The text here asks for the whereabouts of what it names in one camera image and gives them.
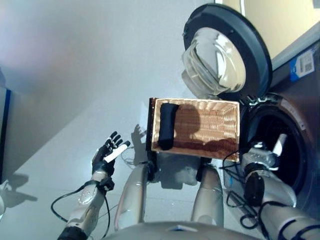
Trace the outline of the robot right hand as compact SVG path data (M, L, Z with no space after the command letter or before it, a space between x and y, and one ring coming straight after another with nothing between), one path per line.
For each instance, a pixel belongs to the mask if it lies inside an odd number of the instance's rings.
M255 163L265 165L267 168L277 168L288 135L281 133L272 150L264 149L262 144L256 144L249 152L253 154Z

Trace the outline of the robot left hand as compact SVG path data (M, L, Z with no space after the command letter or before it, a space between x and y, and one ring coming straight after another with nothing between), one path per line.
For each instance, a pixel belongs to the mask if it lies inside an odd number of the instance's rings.
M131 145L130 141L123 141L121 135L114 131L99 147L91 161L92 174L97 171L105 172L109 177L114 174L115 161Z

